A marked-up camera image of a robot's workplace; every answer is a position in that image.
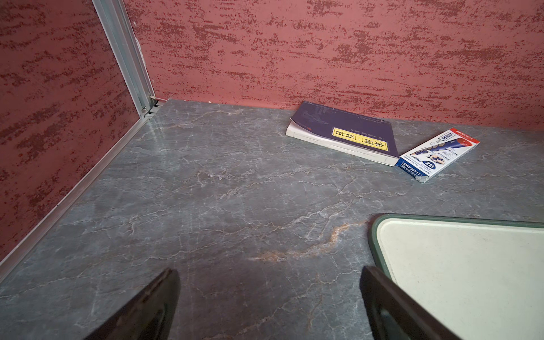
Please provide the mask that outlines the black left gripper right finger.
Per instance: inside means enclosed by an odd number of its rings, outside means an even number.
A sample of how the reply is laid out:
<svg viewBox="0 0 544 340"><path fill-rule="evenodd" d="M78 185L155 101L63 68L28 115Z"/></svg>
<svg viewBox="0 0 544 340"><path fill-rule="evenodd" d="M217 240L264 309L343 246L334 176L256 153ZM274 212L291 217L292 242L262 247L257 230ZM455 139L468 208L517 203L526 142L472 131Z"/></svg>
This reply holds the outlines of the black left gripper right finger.
<svg viewBox="0 0 544 340"><path fill-rule="evenodd" d="M457 339L379 268L364 266L359 283L374 339Z"/></svg>

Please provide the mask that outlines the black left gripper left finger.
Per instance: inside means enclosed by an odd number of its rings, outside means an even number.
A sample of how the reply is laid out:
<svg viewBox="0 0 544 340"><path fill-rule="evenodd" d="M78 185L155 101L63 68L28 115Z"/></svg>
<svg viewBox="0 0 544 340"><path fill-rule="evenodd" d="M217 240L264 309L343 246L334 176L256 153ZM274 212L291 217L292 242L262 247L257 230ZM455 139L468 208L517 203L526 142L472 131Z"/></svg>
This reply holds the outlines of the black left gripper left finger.
<svg viewBox="0 0 544 340"><path fill-rule="evenodd" d="M181 291L179 273L167 268L87 339L168 339Z"/></svg>

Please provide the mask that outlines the beige green-edged cutting board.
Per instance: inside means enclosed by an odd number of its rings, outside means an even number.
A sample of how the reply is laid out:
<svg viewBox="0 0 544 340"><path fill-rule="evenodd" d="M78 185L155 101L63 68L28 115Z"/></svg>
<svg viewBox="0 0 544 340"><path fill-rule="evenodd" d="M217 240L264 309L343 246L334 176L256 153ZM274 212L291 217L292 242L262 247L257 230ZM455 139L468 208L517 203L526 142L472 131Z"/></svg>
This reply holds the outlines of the beige green-edged cutting board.
<svg viewBox="0 0 544 340"><path fill-rule="evenodd" d="M543 338L543 225L386 214L375 264L462 339Z"/></svg>

